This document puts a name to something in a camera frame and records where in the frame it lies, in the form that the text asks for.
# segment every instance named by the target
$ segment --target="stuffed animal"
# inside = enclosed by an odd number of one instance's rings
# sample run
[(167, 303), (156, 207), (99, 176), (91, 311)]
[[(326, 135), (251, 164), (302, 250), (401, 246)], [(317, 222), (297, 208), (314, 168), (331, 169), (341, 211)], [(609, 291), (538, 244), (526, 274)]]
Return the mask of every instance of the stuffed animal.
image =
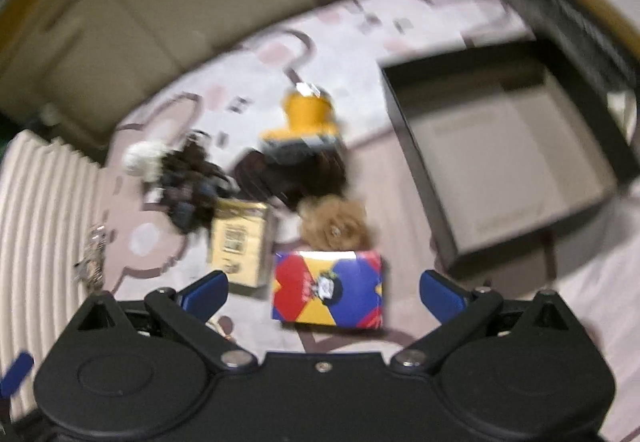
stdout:
[(370, 233), (362, 203), (336, 195), (300, 202), (300, 238), (313, 250), (367, 250)]

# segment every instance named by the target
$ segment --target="black storage box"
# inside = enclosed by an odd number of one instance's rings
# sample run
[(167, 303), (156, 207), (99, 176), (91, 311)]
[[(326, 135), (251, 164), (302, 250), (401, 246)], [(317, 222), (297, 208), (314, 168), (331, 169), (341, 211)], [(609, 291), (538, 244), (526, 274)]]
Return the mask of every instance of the black storage box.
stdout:
[(383, 72), (389, 115), (452, 276), (574, 228), (640, 174), (605, 103), (549, 40)]

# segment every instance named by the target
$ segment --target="striped cushion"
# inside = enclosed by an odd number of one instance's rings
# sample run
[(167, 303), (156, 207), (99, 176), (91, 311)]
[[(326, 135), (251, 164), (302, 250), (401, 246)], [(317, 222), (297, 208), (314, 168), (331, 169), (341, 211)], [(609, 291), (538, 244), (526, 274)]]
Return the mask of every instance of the striped cushion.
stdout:
[[(0, 166), (0, 368), (21, 351), (36, 369), (85, 298), (74, 282), (94, 221), (99, 167), (71, 146), (19, 133)], [(33, 376), (12, 417), (33, 406)]]

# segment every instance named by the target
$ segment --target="cartoon character print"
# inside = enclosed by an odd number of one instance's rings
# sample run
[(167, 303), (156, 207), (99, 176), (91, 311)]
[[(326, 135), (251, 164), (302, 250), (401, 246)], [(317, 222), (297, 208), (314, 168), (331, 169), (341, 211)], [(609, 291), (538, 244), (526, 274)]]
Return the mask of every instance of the cartoon character print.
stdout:
[(311, 285), (311, 292), (325, 307), (337, 304), (344, 293), (342, 282), (333, 271), (324, 271)]
[(181, 94), (156, 108), (144, 122), (114, 132), (103, 171), (97, 220), (106, 227), (104, 289), (114, 292), (124, 274), (152, 278), (179, 260), (187, 237), (178, 233), (164, 207), (145, 202), (142, 178), (124, 173), (122, 155), (142, 140), (177, 147), (200, 115), (196, 94)]

